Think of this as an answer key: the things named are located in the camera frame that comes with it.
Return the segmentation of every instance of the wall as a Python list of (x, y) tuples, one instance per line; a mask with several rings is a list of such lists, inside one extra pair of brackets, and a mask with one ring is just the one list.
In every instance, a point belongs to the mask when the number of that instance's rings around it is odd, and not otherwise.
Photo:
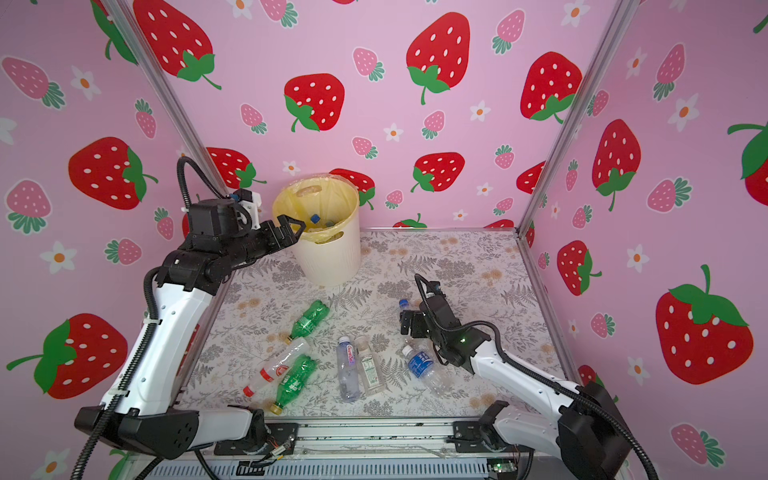
[[(290, 181), (340, 168), (366, 190), (364, 227), (483, 227), (519, 222), (614, 2), (133, 6), (203, 142), (253, 163), (242, 175), (266, 182), (268, 210)], [(220, 168), (234, 186), (235, 168)]]
[[(136, 339), (144, 274), (183, 239), (175, 160), (184, 147), (98, 6), (6, 3), (0, 351), (12, 369), (2, 371), (2, 476), (68, 478), (86, 439), (75, 415), (99, 403)], [(151, 114), (139, 113), (141, 99)], [(158, 208), (169, 215), (161, 222)], [(100, 444), (86, 478), (118, 472), (123, 455), (112, 453)]]
[(535, 217), (580, 374), (618, 397), (667, 480), (764, 476), (766, 13), (640, 5)]

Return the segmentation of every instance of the green plastic bottle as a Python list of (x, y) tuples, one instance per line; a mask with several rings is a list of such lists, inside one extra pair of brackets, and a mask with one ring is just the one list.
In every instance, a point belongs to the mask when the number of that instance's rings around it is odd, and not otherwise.
[(286, 338), (286, 343), (291, 343), (293, 339), (300, 336), (308, 337), (315, 331), (317, 325), (328, 316), (331, 309), (323, 302), (315, 300), (312, 305), (304, 312), (300, 319), (293, 324), (293, 330)]
[(283, 381), (280, 382), (280, 386), (277, 387), (277, 398), (270, 407), (270, 411), (275, 415), (283, 413), (285, 406), (299, 396), (315, 369), (317, 369), (317, 362), (307, 355), (299, 355), (296, 358), (296, 363), (293, 364)]

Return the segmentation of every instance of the pink wall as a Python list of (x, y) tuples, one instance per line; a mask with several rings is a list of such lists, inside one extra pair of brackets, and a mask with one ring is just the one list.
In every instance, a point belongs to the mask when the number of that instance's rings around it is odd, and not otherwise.
[[(757, 2), (642, 4), (601, 82), (607, 104), (600, 94), (583, 118), (535, 218), (532, 251), (577, 366), (618, 396), (666, 479), (765, 476), (768, 150), (765, 131), (728, 134), (766, 122), (768, 31), (753, 31), (765, 15)], [(743, 166), (757, 170), (746, 182)], [(623, 175), (606, 183), (612, 167)], [(602, 272), (586, 290), (585, 247)], [(643, 478), (636, 458), (632, 470)]]
[[(234, 150), (240, 155), (229, 153), (253, 162), (257, 180), (267, 182), (259, 186), (266, 205), (271, 206), (280, 188), (295, 177), (336, 168), (351, 170), (366, 176), (356, 175), (368, 181), (365, 186), (375, 185), (374, 191), (366, 191), (364, 203), (369, 204), (361, 209), (364, 227), (391, 227), (400, 220), (415, 220), (419, 214), (430, 227), (483, 227), (501, 219), (518, 223), (530, 198), (529, 192), (517, 187), (518, 178), (523, 182), (528, 173), (538, 175), (536, 166), (546, 159), (560, 126), (549, 113), (543, 121), (524, 117), (521, 101), (530, 117), (550, 96), (558, 94), (564, 99), (575, 90), (578, 69), (587, 68), (614, 7), (613, 0), (588, 0), (587, 5), (580, 0), (568, 4), (567, 12), (566, 2), (533, 0), (511, 4), (496, 0), (476, 4), (458, 0), (274, 2), (285, 6), (284, 10), (265, 10), (263, 3), (172, 1), (173, 7), (165, 8), (162, 2), (136, 0), (134, 12), (203, 142)], [(449, 12), (457, 13), (442, 18)], [(430, 35), (412, 45), (439, 18), (438, 25), (429, 29)], [(455, 30), (449, 34), (451, 27)], [(511, 50), (500, 45), (502, 37), (495, 44), (497, 27), (510, 40)], [(363, 50), (354, 58), (358, 48)], [(190, 65), (182, 55), (186, 49), (194, 55)], [(536, 64), (534, 78), (539, 90), (534, 93), (526, 76), (534, 62), (548, 52), (565, 58), (549, 55), (542, 65)], [(430, 62), (432, 53), (435, 59)], [(200, 61), (210, 54), (215, 57)], [(187, 65), (181, 73), (180, 62)], [(373, 71), (377, 62), (384, 70), (382, 78), (380, 71)], [(549, 70), (557, 62), (560, 71)], [(414, 83), (409, 65), (415, 66), (416, 80), (429, 87), (425, 105), (420, 101), (424, 87)], [(436, 83), (419, 73), (423, 65), (440, 67)], [(542, 66), (548, 68), (544, 76), (538, 73)], [(332, 77), (292, 80), (311, 74)], [(319, 101), (325, 93), (311, 94), (313, 82), (325, 82), (318, 89), (332, 85), (322, 106)], [(450, 90), (434, 93), (445, 87)], [(343, 96), (333, 94), (341, 90)], [(306, 115), (316, 110), (306, 123), (311, 128), (316, 125), (318, 131), (296, 123), (296, 116), (286, 108), (286, 91), (292, 95), (296, 112), (307, 104), (311, 108)], [(334, 110), (336, 103), (343, 106)], [(245, 119), (243, 104), (249, 106)], [(473, 112), (481, 109), (485, 115), (477, 118)], [(437, 137), (428, 140), (422, 136), (425, 121), (437, 131)], [(266, 124), (266, 131), (259, 127), (261, 123)], [(296, 131), (292, 132), (294, 123)], [(511, 163), (511, 154), (497, 154), (502, 145), (512, 149)], [(368, 158), (371, 147), (377, 155)], [(416, 161), (430, 154), (437, 155), (422, 159), (430, 166), (423, 171), (430, 174), (435, 168), (432, 174), (438, 174), (446, 170), (431, 183), (421, 179), (421, 184), (435, 192), (423, 190), (414, 178)], [(502, 156), (498, 163), (497, 155)], [(440, 167), (439, 158), (465, 165), (459, 175), (451, 175), (452, 168)], [(233, 174), (224, 171), (223, 175), (237, 182)], [(492, 188), (487, 196), (482, 193), (484, 187)], [(397, 194), (389, 196), (396, 190), (402, 192), (401, 200)], [(388, 208), (388, 200), (399, 207)]]
[[(82, 406), (97, 405), (111, 384), (141, 325), (141, 280), (183, 238), (175, 175), (177, 151), (184, 149), (181, 139), (144, 73), (122, 58), (124, 46), (116, 48), (113, 42), (111, 60), (105, 57), (108, 36), (99, 28), (91, 3), (66, 4), (13, 2), (3, 7), (0, 18), (0, 190), (5, 216), (12, 220), (0, 228), (5, 270), (2, 365), (44, 353), (48, 334), (59, 333), (49, 337), (45, 357), (2, 370), (3, 478), (68, 478), (85, 441), (72, 426), (75, 415)], [(65, 104), (46, 107), (42, 95), (61, 98), (58, 91)], [(151, 118), (140, 119), (153, 138), (137, 122), (139, 99), (152, 109)], [(105, 137), (114, 139), (103, 141), (98, 150), (82, 151)], [(159, 181), (147, 179), (141, 202), (137, 178), (128, 174), (132, 183), (126, 183), (122, 176), (126, 145), (141, 159), (143, 172)], [(72, 163), (78, 152), (81, 163)], [(131, 168), (135, 173), (135, 161)], [(34, 183), (15, 188), (24, 179)], [(48, 202), (38, 197), (40, 189)], [(155, 222), (158, 207), (173, 221), (168, 238), (160, 235)], [(163, 220), (163, 227), (171, 220)], [(124, 247), (116, 263), (104, 252), (112, 240)], [(138, 259), (135, 249), (125, 249), (129, 241), (141, 249)], [(58, 329), (68, 319), (69, 333)], [(96, 448), (86, 478), (108, 477), (121, 458), (109, 452), (105, 445)], [(49, 476), (43, 475), (47, 468)]]

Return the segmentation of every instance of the plastic bottle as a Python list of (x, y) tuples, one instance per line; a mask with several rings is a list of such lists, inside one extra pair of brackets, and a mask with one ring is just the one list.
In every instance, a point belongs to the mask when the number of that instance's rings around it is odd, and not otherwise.
[(366, 390), (366, 396), (381, 392), (386, 388), (384, 375), (379, 368), (379, 357), (371, 350), (368, 337), (357, 337), (355, 347), (357, 347), (357, 368), (362, 377), (362, 386)]
[(312, 346), (303, 337), (294, 339), (282, 352), (271, 356), (259, 365), (259, 372), (248, 382), (243, 393), (248, 398), (252, 397), (258, 389), (282, 377), (299, 355), (310, 352), (312, 352)]
[(315, 331), (317, 324), (328, 316), (330, 311), (331, 309), (325, 303), (319, 300), (312, 302), (312, 305), (304, 312), (301, 318), (293, 324), (293, 330), (291, 330), (290, 335), (286, 338), (286, 343), (291, 343), (293, 339), (300, 336), (309, 336), (310, 333)]
[(339, 338), (339, 346), (336, 347), (336, 360), (339, 366), (341, 401), (352, 403), (360, 398), (360, 385), (357, 382), (355, 347), (349, 342), (348, 336)]
[(306, 385), (306, 381), (317, 368), (317, 362), (307, 355), (299, 355), (296, 363), (293, 364), (288, 373), (286, 373), (280, 386), (277, 387), (277, 398), (270, 407), (270, 411), (275, 415), (283, 413), (283, 409), (299, 396), (301, 390)]
[(453, 385), (452, 379), (445, 376), (445, 370), (440, 370), (429, 354), (414, 350), (406, 345), (402, 354), (408, 360), (408, 369), (437, 395), (445, 395)]

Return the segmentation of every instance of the floral tablecloth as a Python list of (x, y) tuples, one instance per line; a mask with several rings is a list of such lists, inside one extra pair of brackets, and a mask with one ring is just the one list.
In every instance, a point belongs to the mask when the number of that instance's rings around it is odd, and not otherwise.
[[(311, 284), (290, 252), (265, 257), (233, 278), (227, 298), (186, 390), (181, 408), (211, 409), (247, 405), (248, 379), (262, 360), (279, 352), (293, 322), (315, 299), (331, 306), (331, 314), (310, 336), (318, 368), (286, 416), (389, 417), (477, 416), (496, 399), (528, 408), (510, 392), (453, 366), (454, 385), (438, 397), (414, 377), (399, 355), (406, 337), (399, 333), (402, 298), (419, 302), (413, 280), (421, 273), (439, 280), (456, 316), (495, 323), (510, 353), (562, 376), (557, 354), (538, 307), (515, 238), (498, 231), (362, 232), (362, 266), (351, 281), (324, 288)], [(379, 355), (387, 390), (354, 403), (339, 400), (336, 344), (341, 335), (367, 335)], [(432, 354), (431, 344), (427, 351)], [(272, 415), (276, 386), (251, 399)]]

